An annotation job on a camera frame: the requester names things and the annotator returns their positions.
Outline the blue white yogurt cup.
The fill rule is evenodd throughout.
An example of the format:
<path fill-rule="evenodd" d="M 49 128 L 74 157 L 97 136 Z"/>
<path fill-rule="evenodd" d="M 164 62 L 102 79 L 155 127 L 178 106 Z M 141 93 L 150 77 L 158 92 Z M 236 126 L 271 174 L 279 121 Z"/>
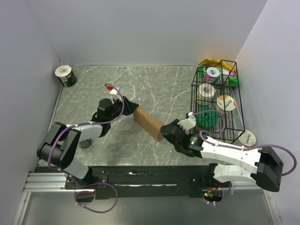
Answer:
<path fill-rule="evenodd" d="M 205 81 L 213 83 L 220 76 L 220 71 L 216 67 L 209 67 L 206 69 Z"/>

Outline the yellow snack bag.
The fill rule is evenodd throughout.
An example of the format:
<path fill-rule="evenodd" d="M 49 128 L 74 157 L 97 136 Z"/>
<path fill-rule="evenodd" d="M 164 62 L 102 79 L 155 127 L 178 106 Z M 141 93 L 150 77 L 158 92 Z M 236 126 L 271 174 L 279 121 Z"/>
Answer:
<path fill-rule="evenodd" d="M 198 63 L 198 66 L 200 67 L 217 67 L 217 68 L 222 68 L 222 69 L 227 69 L 227 70 L 232 70 L 234 71 L 234 67 L 230 66 L 229 64 L 226 63 L 225 60 L 214 60 L 210 58 L 206 58 Z"/>

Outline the Chobani yogurt cup in basket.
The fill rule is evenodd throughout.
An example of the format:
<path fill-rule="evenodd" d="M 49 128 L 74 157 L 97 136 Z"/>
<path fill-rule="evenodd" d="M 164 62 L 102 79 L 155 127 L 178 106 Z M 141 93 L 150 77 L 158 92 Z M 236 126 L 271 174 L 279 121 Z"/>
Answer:
<path fill-rule="evenodd" d="M 229 113 L 236 109 L 235 99 L 229 95 L 221 95 L 217 98 L 217 109 L 220 113 Z"/>

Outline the green black chips can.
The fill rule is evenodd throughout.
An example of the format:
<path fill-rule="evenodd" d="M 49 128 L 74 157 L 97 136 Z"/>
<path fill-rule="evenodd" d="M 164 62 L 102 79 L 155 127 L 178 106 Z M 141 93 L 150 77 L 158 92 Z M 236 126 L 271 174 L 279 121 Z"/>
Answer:
<path fill-rule="evenodd" d="M 64 87 L 71 87 L 77 82 L 72 68 L 68 65 L 58 67 L 54 73 Z"/>

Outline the tin can brown label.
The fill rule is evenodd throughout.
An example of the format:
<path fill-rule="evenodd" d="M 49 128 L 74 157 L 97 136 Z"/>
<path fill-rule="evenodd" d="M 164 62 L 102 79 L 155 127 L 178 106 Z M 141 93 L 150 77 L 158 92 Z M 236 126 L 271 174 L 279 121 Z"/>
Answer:
<path fill-rule="evenodd" d="M 87 139 L 87 140 L 84 140 L 84 141 L 81 141 L 78 143 L 78 146 L 82 149 L 86 149 L 88 147 L 90 147 L 92 144 L 92 140 L 91 139 Z"/>

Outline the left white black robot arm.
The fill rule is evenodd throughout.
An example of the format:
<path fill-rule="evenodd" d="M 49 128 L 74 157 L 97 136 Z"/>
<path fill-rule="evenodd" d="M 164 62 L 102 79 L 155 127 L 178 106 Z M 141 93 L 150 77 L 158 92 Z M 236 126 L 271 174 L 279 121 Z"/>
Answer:
<path fill-rule="evenodd" d="M 101 99 L 91 121 L 82 126 L 53 123 L 37 149 L 37 157 L 48 162 L 50 167 L 61 169 L 74 177 L 81 188 L 88 188 L 94 181 L 92 168 L 75 157 L 78 144 L 89 147 L 93 138 L 108 133 L 112 122 L 122 115 L 133 114 L 138 107 L 126 97 L 123 100 Z"/>

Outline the white yogurt cup on table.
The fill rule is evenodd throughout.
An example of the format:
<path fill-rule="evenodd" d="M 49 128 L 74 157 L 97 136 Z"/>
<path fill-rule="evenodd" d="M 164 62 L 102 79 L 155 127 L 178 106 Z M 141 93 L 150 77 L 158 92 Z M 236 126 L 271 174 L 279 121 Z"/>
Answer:
<path fill-rule="evenodd" d="M 240 131 L 238 136 L 238 140 L 244 146 L 252 147 L 256 144 L 256 136 L 249 130 Z"/>

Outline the aluminium frame rail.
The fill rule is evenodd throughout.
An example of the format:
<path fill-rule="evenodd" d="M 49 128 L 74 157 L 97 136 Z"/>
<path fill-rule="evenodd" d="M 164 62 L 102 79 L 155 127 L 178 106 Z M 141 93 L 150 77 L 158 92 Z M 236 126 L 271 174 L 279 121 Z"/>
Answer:
<path fill-rule="evenodd" d="M 63 173 L 33 173 L 26 179 L 23 192 L 60 192 L 65 191 L 67 178 Z"/>

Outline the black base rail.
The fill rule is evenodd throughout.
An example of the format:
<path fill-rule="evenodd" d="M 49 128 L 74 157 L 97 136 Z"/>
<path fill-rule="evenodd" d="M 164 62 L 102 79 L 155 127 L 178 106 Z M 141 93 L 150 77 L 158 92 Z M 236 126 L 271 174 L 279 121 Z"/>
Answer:
<path fill-rule="evenodd" d="M 201 198 L 206 189 L 230 185 L 213 179 L 216 165 L 92 166 L 92 184 L 83 185 L 67 177 L 65 189 L 94 190 L 97 200 L 116 196 Z"/>

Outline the brown cardboard box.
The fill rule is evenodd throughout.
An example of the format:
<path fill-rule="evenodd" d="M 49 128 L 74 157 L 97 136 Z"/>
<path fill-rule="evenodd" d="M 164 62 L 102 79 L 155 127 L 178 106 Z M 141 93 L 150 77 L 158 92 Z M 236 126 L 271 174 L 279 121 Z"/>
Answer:
<path fill-rule="evenodd" d="M 159 142 L 162 139 L 162 124 L 144 108 L 141 106 L 137 107 L 133 113 L 133 118 L 155 141 Z"/>

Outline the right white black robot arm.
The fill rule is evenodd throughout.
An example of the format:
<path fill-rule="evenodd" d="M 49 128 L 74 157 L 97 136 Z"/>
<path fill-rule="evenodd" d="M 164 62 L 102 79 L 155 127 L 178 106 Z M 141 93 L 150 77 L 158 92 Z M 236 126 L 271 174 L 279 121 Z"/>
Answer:
<path fill-rule="evenodd" d="M 175 150 L 189 157 L 215 159 L 225 165 L 215 166 L 205 174 L 205 182 L 210 187 L 218 183 L 241 181 L 255 183 L 258 187 L 278 192 L 280 190 L 283 161 L 272 147 L 259 147 L 253 150 L 217 141 L 199 134 L 187 134 L 186 130 L 195 125 L 188 120 L 175 119 L 161 127 L 162 136 Z"/>

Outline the green snack bag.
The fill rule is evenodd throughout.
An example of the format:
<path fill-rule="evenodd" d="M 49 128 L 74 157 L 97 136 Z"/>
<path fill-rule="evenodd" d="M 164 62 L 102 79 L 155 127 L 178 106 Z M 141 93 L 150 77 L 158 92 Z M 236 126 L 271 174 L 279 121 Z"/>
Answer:
<path fill-rule="evenodd" d="M 238 82 L 238 78 L 237 75 L 235 78 L 230 77 L 230 73 L 234 72 L 236 74 L 235 71 L 232 70 L 227 70 L 227 69 L 219 69 L 220 71 L 220 83 L 223 84 L 224 86 L 238 86 L 239 82 Z"/>

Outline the red white package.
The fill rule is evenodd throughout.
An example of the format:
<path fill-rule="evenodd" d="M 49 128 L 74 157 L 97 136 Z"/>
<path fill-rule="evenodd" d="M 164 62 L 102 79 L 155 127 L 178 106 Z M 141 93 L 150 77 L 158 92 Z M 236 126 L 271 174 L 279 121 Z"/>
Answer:
<path fill-rule="evenodd" d="M 230 77 L 235 78 L 235 77 L 236 77 L 236 74 L 235 74 L 234 72 L 231 72 L 231 73 L 230 73 Z"/>

